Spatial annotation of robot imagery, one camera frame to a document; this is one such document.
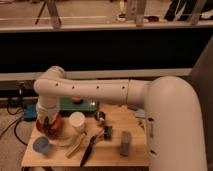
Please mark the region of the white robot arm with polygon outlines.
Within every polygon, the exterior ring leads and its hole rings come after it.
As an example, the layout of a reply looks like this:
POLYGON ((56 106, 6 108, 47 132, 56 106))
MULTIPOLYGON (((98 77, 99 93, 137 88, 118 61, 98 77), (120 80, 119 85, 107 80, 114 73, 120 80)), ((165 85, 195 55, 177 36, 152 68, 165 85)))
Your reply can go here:
POLYGON ((154 81, 71 80, 52 66, 34 82, 37 113, 55 119, 61 97, 141 108, 146 114, 150 171, 208 171, 201 106, 193 87, 175 76, 154 81))

